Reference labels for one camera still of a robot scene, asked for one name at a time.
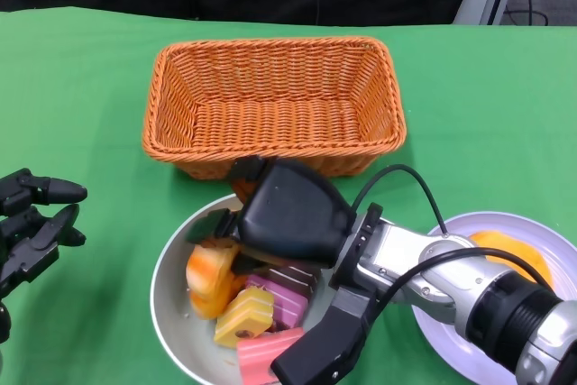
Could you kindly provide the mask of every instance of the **orange toy food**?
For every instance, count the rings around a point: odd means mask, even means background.
[[[238,251],[238,245],[229,248],[195,246],[187,263],[187,284],[195,296],[206,300],[216,298]]]
[[[541,253],[533,248],[531,245],[527,245],[526,243],[522,243],[517,239],[511,238],[506,234],[502,234],[498,231],[484,231],[478,232],[470,236],[473,241],[475,241],[480,247],[490,247],[490,248],[499,248],[500,250],[504,250],[506,252],[510,252],[515,254],[516,256],[520,257],[527,263],[529,263],[533,268],[541,274],[541,276],[549,283],[551,287],[553,287],[553,277],[551,276],[551,271],[545,262],[545,259],[541,255]],[[517,265],[511,263],[510,261],[506,261],[504,259],[500,259],[498,257],[490,257],[487,256],[487,259],[490,261],[495,261],[499,263],[505,263],[514,270],[516,270],[519,274],[525,277],[528,280],[534,281],[529,275],[519,268]]]
[[[216,319],[219,317],[228,303],[238,293],[234,292],[234,274],[228,272],[218,288],[215,288],[215,296],[211,299],[202,299],[194,291],[188,293],[192,308],[201,319]]]

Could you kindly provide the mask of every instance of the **white bowl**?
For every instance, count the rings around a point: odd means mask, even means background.
[[[188,376],[205,385],[242,385],[236,351],[213,342],[214,321],[198,319],[190,306],[185,269],[193,245],[186,233],[195,221],[220,208],[240,209],[235,195],[220,198],[185,221],[170,237],[154,268],[151,314],[156,335],[172,361]],[[310,329],[325,314],[334,296],[327,286],[331,271],[323,271],[304,321]]]

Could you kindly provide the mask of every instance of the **black cylinder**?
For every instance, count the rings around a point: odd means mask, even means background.
[[[529,337],[561,301],[552,291],[509,272],[493,281],[473,308],[467,338],[515,372]]]

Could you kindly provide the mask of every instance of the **orange fruit slice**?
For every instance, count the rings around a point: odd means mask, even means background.
[[[520,257],[527,263],[529,263],[533,268],[536,269],[541,277],[545,279],[549,286],[553,287],[553,277],[551,275],[551,271],[545,262],[545,259],[541,255],[541,253],[531,245],[527,245],[526,243],[522,243],[515,238],[511,238],[506,234],[502,234],[498,231],[484,231],[478,232],[469,236],[473,241],[477,243],[480,247],[490,247],[490,248],[498,248],[500,250],[504,250],[506,252],[510,252],[515,254],[517,257]],[[519,268],[517,265],[511,263],[510,261],[506,261],[505,259],[501,259],[499,257],[490,257],[487,256],[489,261],[494,261],[496,263],[505,263],[506,265],[510,266],[514,270],[516,270],[519,274],[525,277],[528,280],[534,281],[529,274],[527,274],[524,270]]]

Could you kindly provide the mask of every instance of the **yellow toy food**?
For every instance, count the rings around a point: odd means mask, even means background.
[[[243,339],[254,338],[272,326],[274,296],[255,287],[243,290],[218,317],[215,343],[235,348]]]
[[[545,262],[545,259],[541,255],[541,253],[533,248],[531,245],[527,245],[526,243],[522,243],[517,239],[511,238],[506,234],[502,234],[498,231],[484,231],[478,232],[469,236],[473,241],[477,243],[480,247],[490,247],[490,248],[498,248],[500,250],[504,250],[506,252],[510,252],[515,254],[516,256],[520,257],[527,263],[529,263],[533,268],[536,269],[539,274],[549,283],[551,287],[553,287],[553,277],[551,276],[551,271]],[[487,256],[487,259],[490,261],[495,261],[498,263],[505,263],[506,265],[510,266],[514,270],[516,270],[519,274],[525,277],[528,280],[534,281],[529,275],[519,268],[517,265],[511,263],[510,261],[506,261],[504,259],[500,259],[498,257],[490,257]]]

